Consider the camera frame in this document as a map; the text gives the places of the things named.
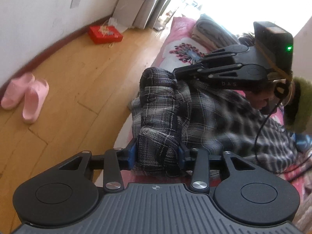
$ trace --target pink slipper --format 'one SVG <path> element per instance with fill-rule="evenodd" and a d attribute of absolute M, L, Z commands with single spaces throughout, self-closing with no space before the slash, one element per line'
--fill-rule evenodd
<path fill-rule="evenodd" d="M 25 92 L 23 119 L 25 123 L 34 123 L 40 114 L 42 105 L 49 92 L 46 80 L 36 80 Z"/>
<path fill-rule="evenodd" d="M 25 95 L 25 91 L 35 81 L 32 73 L 25 73 L 21 77 L 13 78 L 9 83 L 1 100 L 3 109 L 11 110 L 15 108 Z"/>

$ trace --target electrical socket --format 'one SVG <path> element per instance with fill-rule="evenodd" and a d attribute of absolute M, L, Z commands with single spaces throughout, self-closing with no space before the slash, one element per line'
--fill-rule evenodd
<path fill-rule="evenodd" d="M 81 0 L 71 0 L 70 9 L 77 8 Z"/>

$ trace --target gray folded towel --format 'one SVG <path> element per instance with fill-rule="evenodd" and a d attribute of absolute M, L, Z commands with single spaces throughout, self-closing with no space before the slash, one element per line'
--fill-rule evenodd
<path fill-rule="evenodd" d="M 218 48 L 239 44 L 235 35 L 217 24 L 211 17 L 202 14 L 195 24 L 197 30 L 210 39 Z"/>

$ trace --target olive green sleeve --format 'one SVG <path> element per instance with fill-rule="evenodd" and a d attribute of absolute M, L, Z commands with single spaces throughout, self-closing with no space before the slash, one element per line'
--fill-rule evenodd
<path fill-rule="evenodd" d="M 312 121 L 310 120 L 312 115 L 312 84 L 299 77 L 295 77 L 294 82 L 296 85 L 300 85 L 300 97 L 296 102 L 296 113 L 290 113 L 290 108 L 285 107 L 285 126 L 288 130 L 295 133 L 306 132 L 312 135 L 312 131 L 309 131 L 312 125 Z"/>

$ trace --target black and white plaid cloth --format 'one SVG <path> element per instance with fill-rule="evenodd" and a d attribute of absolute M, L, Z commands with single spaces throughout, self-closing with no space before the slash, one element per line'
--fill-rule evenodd
<path fill-rule="evenodd" d="M 232 151 L 257 164 L 253 147 L 266 116 L 235 91 L 211 89 L 198 80 L 176 81 L 172 73 L 152 67 L 141 77 L 132 118 L 138 149 L 135 169 L 159 175 L 177 168 L 180 142 L 213 155 Z M 290 133 L 273 119 L 263 127 L 257 150 L 261 164 L 273 172 L 298 157 Z"/>

